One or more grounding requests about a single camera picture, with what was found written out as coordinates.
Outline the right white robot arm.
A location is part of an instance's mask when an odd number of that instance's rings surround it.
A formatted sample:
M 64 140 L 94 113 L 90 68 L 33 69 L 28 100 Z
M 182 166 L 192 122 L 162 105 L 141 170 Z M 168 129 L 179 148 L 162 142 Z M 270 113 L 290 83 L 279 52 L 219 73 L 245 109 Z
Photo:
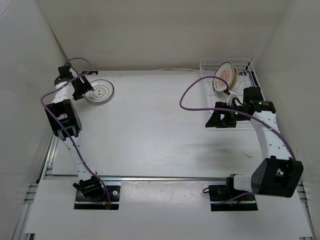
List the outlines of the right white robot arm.
M 243 90 L 242 104 L 236 105 L 235 101 L 217 101 L 205 126 L 234 128 L 237 122 L 250 121 L 257 135 L 262 162 L 251 175 L 231 174 L 227 177 L 224 188 L 226 197 L 236 200 L 243 192 L 292 197 L 304 167 L 280 135 L 274 104 L 264 100 L 259 87 L 252 86 Z

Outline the white plate brown pattern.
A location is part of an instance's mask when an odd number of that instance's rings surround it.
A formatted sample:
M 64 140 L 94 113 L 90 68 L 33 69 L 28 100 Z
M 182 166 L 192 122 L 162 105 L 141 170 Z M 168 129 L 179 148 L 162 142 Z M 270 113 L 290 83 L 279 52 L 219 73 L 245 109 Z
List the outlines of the white plate brown pattern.
M 84 98 L 92 104 L 104 104 L 109 102 L 115 93 L 114 85 L 106 79 L 96 79 L 90 82 L 93 90 L 84 94 Z

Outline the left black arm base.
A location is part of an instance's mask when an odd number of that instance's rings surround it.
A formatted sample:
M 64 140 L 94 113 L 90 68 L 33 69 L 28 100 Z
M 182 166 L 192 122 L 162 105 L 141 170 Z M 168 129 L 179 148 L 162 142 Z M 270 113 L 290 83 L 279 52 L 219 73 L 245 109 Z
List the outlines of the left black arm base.
M 85 197 L 80 190 L 76 190 L 74 206 L 75 210 L 118 210 L 120 206 L 121 183 L 106 183 L 109 194 L 102 190 L 97 196 Z

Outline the orange sunburst pattern plate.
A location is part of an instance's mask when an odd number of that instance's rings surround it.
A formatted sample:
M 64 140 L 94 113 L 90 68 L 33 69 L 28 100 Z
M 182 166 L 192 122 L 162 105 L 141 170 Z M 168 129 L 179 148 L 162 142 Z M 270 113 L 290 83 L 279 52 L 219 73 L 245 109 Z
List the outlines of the orange sunburst pattern plate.
M 227 90 L 234 78 L 234 66 L 231 62 L 224 62 L 215 72 L 215 77 L 212 81 L 212 86 L 216 93 Z

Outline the yellow rimmed plate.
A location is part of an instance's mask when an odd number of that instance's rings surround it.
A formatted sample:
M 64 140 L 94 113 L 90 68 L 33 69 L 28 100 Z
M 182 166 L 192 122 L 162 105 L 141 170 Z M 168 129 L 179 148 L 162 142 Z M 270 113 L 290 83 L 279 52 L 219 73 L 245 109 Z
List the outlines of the yellow rimmed plate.
M 229 90 L 232 90 L 235 87 L 237 80 L 238 80 L 238 69 L 235 66 L 233 66 L 233 78 L 229 85 Z

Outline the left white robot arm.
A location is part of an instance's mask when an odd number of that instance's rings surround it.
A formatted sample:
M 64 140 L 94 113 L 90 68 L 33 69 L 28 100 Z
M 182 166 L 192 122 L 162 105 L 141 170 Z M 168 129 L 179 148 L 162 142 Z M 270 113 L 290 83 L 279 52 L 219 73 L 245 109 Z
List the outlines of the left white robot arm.
M 83 99 L 94 88 L 85 76 L 78 77 L 71 63 L 58 67 L 59 76 L 54 81 L 57 92 L 50 104 L 45 105 L 45 112 L 53 134 L 63 141 L 71 155 L 77 170 L 78 182 L 73 187 L 85 198 L 101 201 L 106 190 L 97 173 L 85 163 L 80 152 L 81 120 L 73 105 L 74 101 Z

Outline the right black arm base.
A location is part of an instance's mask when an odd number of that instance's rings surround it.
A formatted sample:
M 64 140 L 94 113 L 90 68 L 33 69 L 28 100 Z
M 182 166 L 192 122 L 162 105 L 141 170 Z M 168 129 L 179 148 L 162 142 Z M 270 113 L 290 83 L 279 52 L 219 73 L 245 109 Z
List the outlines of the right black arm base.
M 212 212 L 252 212 L 258 211 L 256 197 L 243 190 L 235 190 L 225 181 L 209 181 L 202 189 L 209 197 Z

